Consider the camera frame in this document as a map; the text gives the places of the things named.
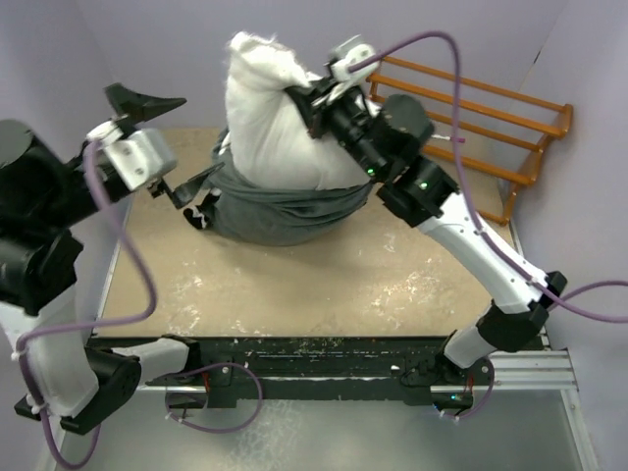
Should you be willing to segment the zebra print pillowcase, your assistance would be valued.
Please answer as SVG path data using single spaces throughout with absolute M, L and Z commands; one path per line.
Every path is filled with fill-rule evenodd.
M 212 148 L 212 165 L 222 168 L 203 182 L 208 193 L 200 204 L 183 210 L 200 231 L 259 245 L 294 246 L 336 229 L 367 202 L 368 183 L 325 190 L 255 185 L 236 169 L 229 136 L 223 129 Z

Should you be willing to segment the white pillow insert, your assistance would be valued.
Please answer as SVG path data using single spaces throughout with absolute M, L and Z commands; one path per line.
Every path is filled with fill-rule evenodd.
M 366 174 L 337 142 L 313 139 L 285 89 L 317 77 L 273 38 L 240 31 L 230 40 L 225 106 L 235 168 L 269 189 L 362 186 Z

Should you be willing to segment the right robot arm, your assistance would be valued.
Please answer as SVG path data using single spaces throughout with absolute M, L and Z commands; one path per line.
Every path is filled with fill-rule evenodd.
M 527 262 L 476 211 L 457 183 L 421 150 L 434 132 L 421 103 L 405 94 L 371 114 L 360 87 L 332 98 L 333 82 L 290 86 L 286 93 L 313 138 L 333 137 L 373 183 L 385 207 L 445 248 L 491 295 L 486 312 L 453 333 L 437 359 L 438 376 L 458 384 L 471 366 L 495 352 L 516 352 L 549 317 L 567 280 Z

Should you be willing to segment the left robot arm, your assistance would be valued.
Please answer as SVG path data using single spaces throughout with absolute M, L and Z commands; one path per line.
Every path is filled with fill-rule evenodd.
M 1 123 L 1 325 L 25 378 L 16 412 L 32 420 L 56 416 L 78 435 L 98 428 L 136 388 L 171 376 L 181 385 L 202 371 L 197 341 L 174 335 L 129 350 L 89 347 L 92 329 L 76 312 L 75 263 L 82 244 L 72 227 L 112 203 L 148 187 L 183 205 L 183 189 L 165 176 L 177 164 L 163 136 L 148 122 L 183 105 L 109 85 L 112 119 L 85 143 L 96 154 L 61 161 L 24 123 Z

